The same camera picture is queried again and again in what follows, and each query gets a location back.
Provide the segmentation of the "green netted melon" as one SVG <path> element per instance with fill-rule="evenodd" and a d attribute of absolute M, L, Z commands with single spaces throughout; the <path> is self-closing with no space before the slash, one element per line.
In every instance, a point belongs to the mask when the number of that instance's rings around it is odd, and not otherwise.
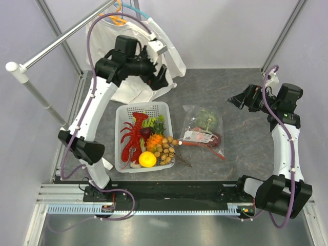
<path fill-rule="evenodd" d="M 215 131 L 219 124 L 218 115 L 210 110 L 201 109 L 196 113 L 195 125 L 203 130 Z"/>

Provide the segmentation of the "clear orange-zipper zip bag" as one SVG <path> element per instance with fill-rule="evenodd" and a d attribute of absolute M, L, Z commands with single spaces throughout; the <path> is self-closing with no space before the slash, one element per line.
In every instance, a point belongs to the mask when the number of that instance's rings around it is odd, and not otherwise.
<path fill-rule="evenodd" d="M 180 138 L 179 138 L 180 143 L 182 145 L 205 147 L 205 148 L 209 149 L 210 151 L 212 151 L 213 153 L 215 153 L 220 159 L 225 160 L 224 137 L 223 137 L 224 130 L 223 130 L 222 115 L 216 110 L 201 107 L 198 105 L 184 105 L 183 109 L 184 109 L 186 115 L 183 120 L 183 126 L 181 129 L 181 134 L 180 134 Z M 207 110 L 213 111 L 218 115 L 219 124 L 215 131 L 211 132 L 211 131 L 206 130 L 206 133 L 198 133 L 198 132 L 191 131 L 192 128 L 197 127 L 195 125 L 195 119 L 196 119 L 195 116 L 196 116 L 196 113 L 198 111 L 200 111 L 201 109 L 207 109 Z M 221 144 L 220 144 L 220 146 L 215 147 L 215 148 L 211 148 L 207 145 L 207 143 L 211 139 L 213 133 L 218 133 L 221 136 Z"/>

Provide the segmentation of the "pink peach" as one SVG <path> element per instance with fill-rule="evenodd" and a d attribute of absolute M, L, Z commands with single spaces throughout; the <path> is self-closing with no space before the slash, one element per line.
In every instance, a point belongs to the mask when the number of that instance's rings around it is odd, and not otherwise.
<path fill-rule="evenodd" d="M 193 132 L 198 132 L 198 133 L 206 133 L 206 130 L 200 128 L 200 127 L 194 127 L 191 129 Z"/>

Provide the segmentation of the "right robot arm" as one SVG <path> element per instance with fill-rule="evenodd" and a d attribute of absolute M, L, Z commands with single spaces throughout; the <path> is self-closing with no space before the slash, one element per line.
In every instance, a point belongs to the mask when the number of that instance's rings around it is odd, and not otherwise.
<path fill-rule="evenodd" d="M 268 115 L 270 132 L 274 141 L 274 170 L 267 180 L 243 175 L 235 188 L 235 197 L 242 202 L 251 197 L 255 207 L 271 214 L 294 219 L 310 199 L 313 189 L 305 183 L 301 173 L 298 153 L 300 116 L 294 111 L 303 90 L 292 84 L 283 83 L 278 94 L 273 95 L 267 87 L 250 84 L 228 102 L 239 109 L 247 107 L 249 112 L 261 111 Z"/>

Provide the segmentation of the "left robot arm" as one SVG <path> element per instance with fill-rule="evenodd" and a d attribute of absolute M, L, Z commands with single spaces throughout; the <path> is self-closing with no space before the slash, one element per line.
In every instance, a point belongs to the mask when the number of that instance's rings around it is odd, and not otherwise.
<path fill-rule="evenodd" d="M 108 201 L 113 194 L 112 188 L 107 186 L 110 177 L 103 164 L 105 147 L 95 141 L 101 117 L 110 99 L 129 76 L 140 77 L 153 91 L 168 86 L 167 66 L 156 68 L 166 50 L 166 45 L 156 38 L 142 46 L 133 37 L 119 35 L 114 48 L 92 65 L 93 80 L 76 119 L 68 130 L 58 134 L 66 151 L 73 153 L 80 162 L 79 167 L 86 170 L 100 201 Z"/>

